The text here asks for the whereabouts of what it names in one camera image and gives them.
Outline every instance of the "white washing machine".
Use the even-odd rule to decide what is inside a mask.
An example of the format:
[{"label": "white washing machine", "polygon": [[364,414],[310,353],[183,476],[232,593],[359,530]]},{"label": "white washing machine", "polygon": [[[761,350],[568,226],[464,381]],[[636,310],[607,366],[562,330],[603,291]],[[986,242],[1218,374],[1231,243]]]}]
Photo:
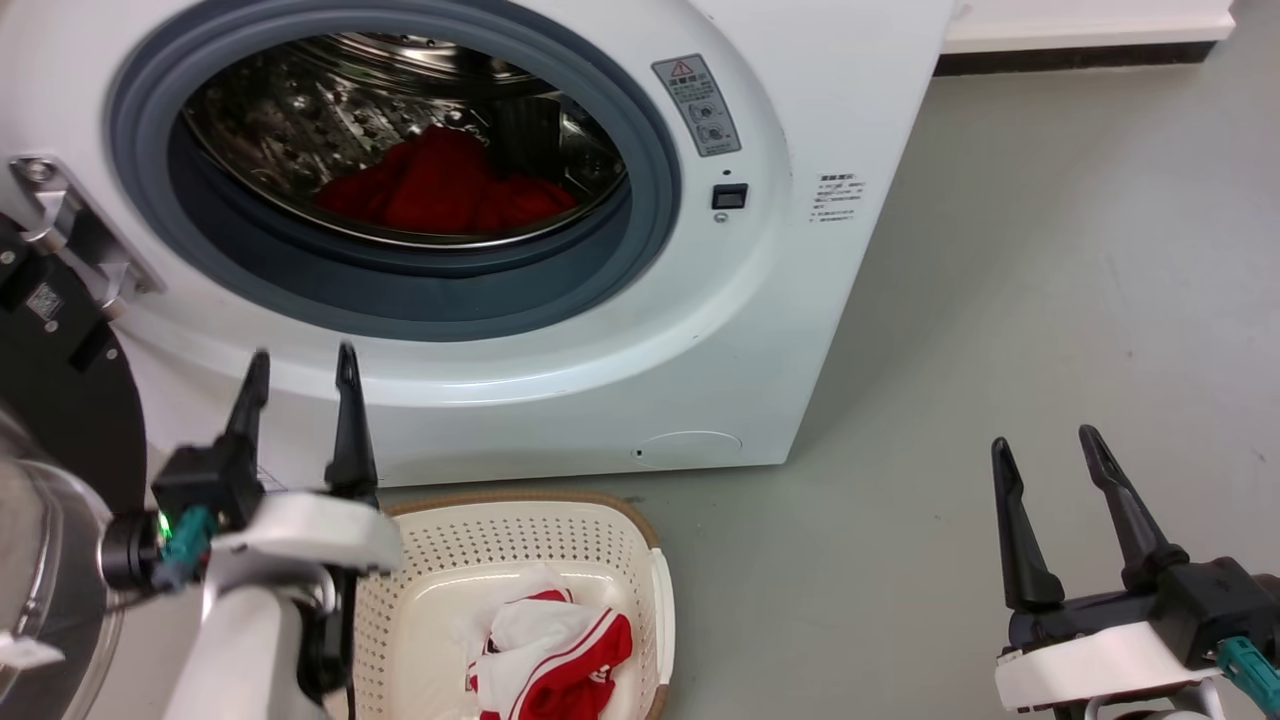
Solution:
[{"label": "white washing machine", "polygon": [[0,211],[160,450],[266,347],[264,473],[319,484],[349,337],[387,486],[782,462],[950,10],[0,0]]}]

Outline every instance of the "hinge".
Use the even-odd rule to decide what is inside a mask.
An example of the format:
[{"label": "hinge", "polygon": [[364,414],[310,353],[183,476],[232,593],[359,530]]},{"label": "hinge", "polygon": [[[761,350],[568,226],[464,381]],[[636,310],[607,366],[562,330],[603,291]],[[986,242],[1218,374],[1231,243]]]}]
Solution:
[{"label": "hinge", "polygon": [[58,255],[67,263],[109,319],[123,315],[136,295],[159,287],[88,206],[55,159],[13,158],[9,172],[41,213],[40,227],[22,233],[22,238],[36,252]]}]

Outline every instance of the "white and red clothing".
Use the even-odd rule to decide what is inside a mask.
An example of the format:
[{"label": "white and red clothing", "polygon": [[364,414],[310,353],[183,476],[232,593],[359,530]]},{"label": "white and red clothing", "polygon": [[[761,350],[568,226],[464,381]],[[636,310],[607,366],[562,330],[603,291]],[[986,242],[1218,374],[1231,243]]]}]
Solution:
[{"label": "white and red clothing", "polygon": [[631,656],[631,623],[573,603],[547,565],[522,574],[454,624],[481,720],[596,720],[613,669]]}]

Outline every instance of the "concrete floor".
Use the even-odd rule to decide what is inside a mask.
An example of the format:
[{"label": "concrete floor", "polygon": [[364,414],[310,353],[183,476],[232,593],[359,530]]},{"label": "concrete floor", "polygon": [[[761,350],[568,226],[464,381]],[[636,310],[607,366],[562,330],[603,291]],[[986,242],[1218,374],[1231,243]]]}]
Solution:
[{"label": "concrete floor", "polygon": [[[538,483],[663,536],[667,717],[1004,717],[1000,434],[1069,593],[1120,587],[1080,423],[1193,559],[1280,571],[1280,5],[1236,17],[1203,67],[936,81],[787,465]],[[159,717],[193,607],[127,623],[96,720]]]}]

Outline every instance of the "white plastic basket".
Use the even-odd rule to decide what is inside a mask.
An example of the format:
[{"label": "white plastic basket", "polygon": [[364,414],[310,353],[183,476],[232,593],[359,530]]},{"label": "white plastic basket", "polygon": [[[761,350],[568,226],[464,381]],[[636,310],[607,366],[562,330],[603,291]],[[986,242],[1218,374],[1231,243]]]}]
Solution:
[{"label": "white plastic basket", "polygon": [[580,602],[631,620],[634,651],[613,673],[617,684],[602,717],[662,715],[676,650],[675,598],[657,534],[628,503],[584,492],[492,492],[389,514],[401,524],[404,569],[360,585],[358,720],[477,717],[451,623],[536,562],[564,575]]}]

